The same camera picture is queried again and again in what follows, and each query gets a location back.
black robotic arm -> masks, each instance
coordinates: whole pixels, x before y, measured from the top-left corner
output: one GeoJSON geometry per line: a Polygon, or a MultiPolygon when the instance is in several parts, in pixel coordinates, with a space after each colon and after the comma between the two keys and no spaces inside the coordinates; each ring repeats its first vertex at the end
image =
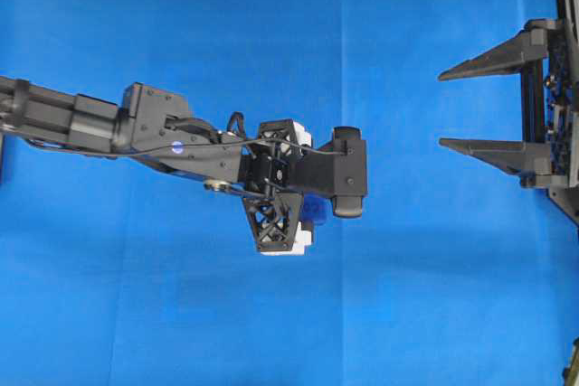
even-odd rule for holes
{"type": "Polygon", "coordinates": [[[180,95],[140,83],[118,107],[0,77],[0,130],[42,150],[129,157],[241,196],[264,254],[301,254],[311,243],[313,222],[301,213],[305,194],[330,200],[342,218],[359,217],[367,195],[365,141],[356,128],[334,128],[319,149],[291,119],[261,123],[249,139],[241,113],[221,131],[194,118],[180,95]]]}

black cable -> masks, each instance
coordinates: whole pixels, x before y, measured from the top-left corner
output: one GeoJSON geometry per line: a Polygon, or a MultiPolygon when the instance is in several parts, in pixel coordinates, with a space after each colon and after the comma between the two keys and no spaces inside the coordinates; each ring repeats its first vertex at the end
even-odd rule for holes
{"type": "Polygon", "coordinates": [[[227,146],[247,146],[252,144],[263,144],[264,142],[269,143],[276,143],[276,144],[283,144],[292,146],[297,149],[301,149],[304,151],[308,151],[312,154],[320,154],[320,155],[345,155],[340,151],[320,151],[317,149],[312,149],[309,146],[298,145],[290,142],[289,140],[278,139],[276,137],[265,137],[263,139],[251,139],[251,140],[241,140],[237,142],[230,142],[230,143],[222,143],[222,144],[182,144],[182,145],[165,145],[165,146],[158,146],[157,148],[146,149],[145,151],[139,151],[136,153],[101,153],[98,151],[81,151],[77,149],[68,149],[68,148],[60,148],[57,146],[47,146],[44,142],[35,141],[32,139],[25,139],[26,143],[34,148],[42,149],[43,151],[52,151],[54,153],[64,153],[64,154],[77,154],[77,155],[91,155],[95,157],[109,157],[109,158],[117,158],[117,157],[138,157],[140,155],[151,155],[158,151],[164,151],[166,149],[173,149],[173,148],[215,148],[215,147],[227,147],[227,146]]]}

blue cloth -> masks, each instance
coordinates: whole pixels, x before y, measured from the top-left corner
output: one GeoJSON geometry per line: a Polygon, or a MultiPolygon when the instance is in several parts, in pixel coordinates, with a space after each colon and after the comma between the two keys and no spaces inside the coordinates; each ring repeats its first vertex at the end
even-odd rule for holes
{"type": "Polygon", "coordinates": [[[438,83],[555,0],[0,0],[0,74],[120,102],[138,80],[254,134],[368,140],[365,214],[264,258],[237,198],[8,140],[2,385],[556,384],[576,229],[437,145],[520,139],[517,77],[438,83]]]}

white component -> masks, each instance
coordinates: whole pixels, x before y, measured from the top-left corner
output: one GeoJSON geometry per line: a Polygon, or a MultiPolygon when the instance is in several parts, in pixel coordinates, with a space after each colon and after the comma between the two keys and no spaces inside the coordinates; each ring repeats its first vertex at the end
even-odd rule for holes
{"type": "Polygon", "coordinates": [[[296,129],[298,144],[311,146],[311,134],[306,131],[306,128],[296,121],[293,121],[293,127],[296,129]]]}
{"type": "Polygon", "coordinates": [[[301,229],[301,222],[298,223],[298,230],[296,231],[296,240],[293,243],[291,250],[283,252],[262,252],[261,255],[275,257],[279,255],[303,255],[306,253],[306,247],[311,246],[311,232],[303,231],[301,229]]]}

